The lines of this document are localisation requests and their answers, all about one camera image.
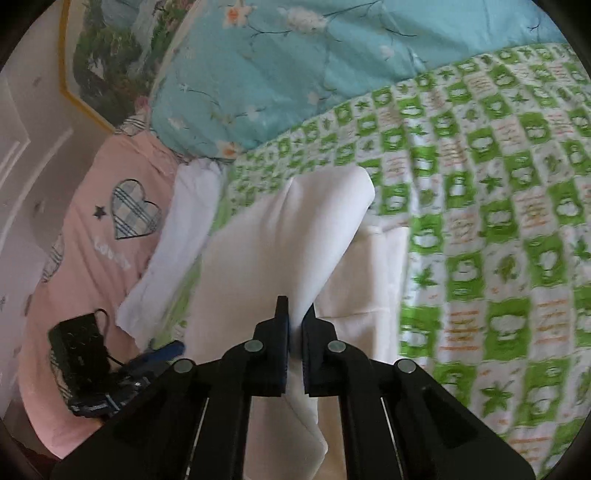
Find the pink heart pillow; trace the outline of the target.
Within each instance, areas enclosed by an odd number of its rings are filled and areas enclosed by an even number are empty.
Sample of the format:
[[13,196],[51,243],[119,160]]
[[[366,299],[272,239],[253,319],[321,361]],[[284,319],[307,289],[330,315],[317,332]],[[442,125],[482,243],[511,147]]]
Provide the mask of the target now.
[[115,324],[116,311],[142,277],[159,241],[178,162],[155,136],[113,135],[99,148],[66,211],[30,303],[18,384],[41,443],[63,458],[101,423],[67,408],[50,366],[48,332],[98,313],[109,353],[126,362],[139,350]]

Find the green patterned bed sheet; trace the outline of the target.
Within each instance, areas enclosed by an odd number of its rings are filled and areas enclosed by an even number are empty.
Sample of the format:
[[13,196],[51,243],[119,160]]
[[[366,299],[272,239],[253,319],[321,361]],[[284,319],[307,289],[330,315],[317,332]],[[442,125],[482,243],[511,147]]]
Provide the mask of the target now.
[[[374,90],[238,156],[213,234],[287,181],[359,166],[410,230],[399,315],[416,361],[539,477],[590,412],[590,80],[564,44]],[[184,341],[201,256],[163,316]]]

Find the white fluffy blanket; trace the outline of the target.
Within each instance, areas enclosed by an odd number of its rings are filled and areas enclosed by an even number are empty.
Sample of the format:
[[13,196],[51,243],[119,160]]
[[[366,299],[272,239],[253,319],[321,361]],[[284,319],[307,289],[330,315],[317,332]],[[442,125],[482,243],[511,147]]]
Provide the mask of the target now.
[[147,349],[181,281],[204,247],[224,173],[212,160],[198,158],[178,168],[172,200],[147,269],[119,306],[115,323],[139,350]]

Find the teal floral quilt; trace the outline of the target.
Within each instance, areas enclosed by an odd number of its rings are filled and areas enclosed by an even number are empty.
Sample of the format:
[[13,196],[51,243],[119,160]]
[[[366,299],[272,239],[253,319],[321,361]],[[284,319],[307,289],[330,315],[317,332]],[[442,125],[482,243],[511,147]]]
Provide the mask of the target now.
[[198,1],[160,69],[150,127],[176,152],[229,159],[353,97],[563,38],[534,1]]

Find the gold framed floral painting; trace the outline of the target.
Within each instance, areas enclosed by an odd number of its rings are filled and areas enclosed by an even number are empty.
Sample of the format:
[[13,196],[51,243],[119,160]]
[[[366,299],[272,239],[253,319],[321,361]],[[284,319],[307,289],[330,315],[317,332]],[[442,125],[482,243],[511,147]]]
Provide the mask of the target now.
[[204,1],[65,1],[60,90],[103,128],[146,125],[150,100]]

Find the white large garment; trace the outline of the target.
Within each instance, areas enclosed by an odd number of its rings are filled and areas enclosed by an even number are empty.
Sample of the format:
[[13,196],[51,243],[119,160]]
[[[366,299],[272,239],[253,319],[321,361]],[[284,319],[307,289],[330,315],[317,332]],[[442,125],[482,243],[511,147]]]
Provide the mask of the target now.
[[368,357],[401,355],[399,315],[410,230],[370,213],[375,189],[359,166],[295,176],[233,216],[207,243],[188,309],[186,353],[218,359],[290,307],[287,392],[252,402],[249,479],[342,479],[339,405],[304,393],[301,320],[308,309]]

